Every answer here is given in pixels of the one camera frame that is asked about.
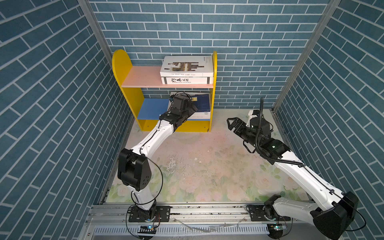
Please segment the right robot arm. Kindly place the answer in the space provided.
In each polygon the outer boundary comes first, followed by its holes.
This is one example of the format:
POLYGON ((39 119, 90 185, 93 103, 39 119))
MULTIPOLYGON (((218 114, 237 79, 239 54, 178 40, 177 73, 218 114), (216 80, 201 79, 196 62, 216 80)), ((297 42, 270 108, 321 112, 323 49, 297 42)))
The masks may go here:
POLYGON ((264 217, 278 221, 287 217, 314 225, 330 240, 338 240, 349 231, 358 214, 358 197, 343 192, 321 178, 302 162, 282 141, 272 137, 272 125, 263 115, 264 103, 258 110, 249 112, 247 122, 228 118, 228 129, 243 140, 243 146, 253 146, 249 153, 257 153, 271 165, 293 179, 313 199, 311 203, 292 201, 275 194, 264 203, 264 217))

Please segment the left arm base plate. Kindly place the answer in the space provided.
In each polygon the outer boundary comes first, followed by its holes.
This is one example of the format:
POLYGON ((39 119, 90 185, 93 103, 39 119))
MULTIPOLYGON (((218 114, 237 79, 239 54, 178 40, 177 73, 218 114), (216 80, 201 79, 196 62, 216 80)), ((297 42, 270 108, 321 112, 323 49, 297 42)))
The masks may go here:
POLYGON ((128 222, 144 223, 144 222, 169 222, 171 213, 170 206, 152 206, 149 210, 143 210, 133 205, 128 213, 128 222))

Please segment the white LOEWE book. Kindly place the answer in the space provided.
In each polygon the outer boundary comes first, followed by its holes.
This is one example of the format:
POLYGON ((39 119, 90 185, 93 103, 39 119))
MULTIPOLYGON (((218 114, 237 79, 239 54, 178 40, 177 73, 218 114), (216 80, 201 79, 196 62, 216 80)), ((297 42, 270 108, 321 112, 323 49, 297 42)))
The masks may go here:
MULTIPOLYGON (((188 95, 198 95, 198 94, 206 94, 206 93, 199 93, 199 92, 186 92, 186 94, 188 94, 188 95)), ((193 115, 193 118, 197 118, 197 116, 199 116, 199 118, 211 118, 211 111, 210 112, 204 112, 204 113, 202 113, 202 112, 195 112, 193 115)))

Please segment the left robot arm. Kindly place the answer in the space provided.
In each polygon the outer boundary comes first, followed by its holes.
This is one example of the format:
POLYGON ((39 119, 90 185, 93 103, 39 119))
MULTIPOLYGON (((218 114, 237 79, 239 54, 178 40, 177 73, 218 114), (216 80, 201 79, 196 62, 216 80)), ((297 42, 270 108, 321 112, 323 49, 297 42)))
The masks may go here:
POLYGON ((156 204, 156 197, 148 187, 153 154, 197 110, 189 94, 176 93, 172 96, 171 106, 160 115, 153 130, 133 148, 119 153, 118 179, 129 188, 134 204, 140 209, 148 211, 156 204))

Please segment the white LOVER book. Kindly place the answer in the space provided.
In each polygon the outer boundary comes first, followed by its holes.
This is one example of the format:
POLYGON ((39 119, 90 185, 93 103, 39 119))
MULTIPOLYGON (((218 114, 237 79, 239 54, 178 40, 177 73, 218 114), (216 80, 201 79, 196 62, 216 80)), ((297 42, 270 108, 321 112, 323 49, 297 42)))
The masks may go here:
POLYGON ((191 116, 190 118, 188 118, 188 121, 210 121, 210 118, 199 118, 199 116, 197 116, 197 118, 193 118, 193 116, 191 116))

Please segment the white brown-pattern book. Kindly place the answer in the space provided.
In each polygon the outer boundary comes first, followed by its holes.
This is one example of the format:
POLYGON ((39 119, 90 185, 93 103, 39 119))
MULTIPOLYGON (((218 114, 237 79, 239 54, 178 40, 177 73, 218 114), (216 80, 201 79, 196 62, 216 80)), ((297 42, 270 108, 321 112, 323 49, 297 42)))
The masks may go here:
POLYGON ((160 76, 213 77, 213 58, 212 56, 166 56, 160 76))

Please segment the navy blue book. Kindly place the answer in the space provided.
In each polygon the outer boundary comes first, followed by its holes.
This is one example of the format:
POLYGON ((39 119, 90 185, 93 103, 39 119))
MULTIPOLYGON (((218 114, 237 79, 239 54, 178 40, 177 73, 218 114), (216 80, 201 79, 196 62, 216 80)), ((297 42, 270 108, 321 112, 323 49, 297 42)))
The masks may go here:
POLYGON ((210 102, 210 94, 198 94, 191 95, 192 102, 195 105, 196 112, 210 112, 211 111, 211 102, 210 102))

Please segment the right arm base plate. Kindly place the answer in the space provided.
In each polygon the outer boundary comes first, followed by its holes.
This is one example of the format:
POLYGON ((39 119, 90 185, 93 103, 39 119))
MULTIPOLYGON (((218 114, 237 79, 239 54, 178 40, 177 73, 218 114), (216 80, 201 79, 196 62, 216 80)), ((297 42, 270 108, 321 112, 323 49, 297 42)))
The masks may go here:
POLYGON ((246 211, 249 213, 252 222, 287 222, 291 220, 290 217, 278 215, 272 208, 265 205, 246 205, 246 211))

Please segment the Heritage Cultural book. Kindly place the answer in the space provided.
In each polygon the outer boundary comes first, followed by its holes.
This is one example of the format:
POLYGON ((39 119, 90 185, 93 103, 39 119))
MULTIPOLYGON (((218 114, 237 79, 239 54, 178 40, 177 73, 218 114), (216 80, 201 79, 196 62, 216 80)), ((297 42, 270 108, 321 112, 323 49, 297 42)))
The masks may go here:
POLYGON ((213 77, 161 77, 164 85, 210 85, 213 77))

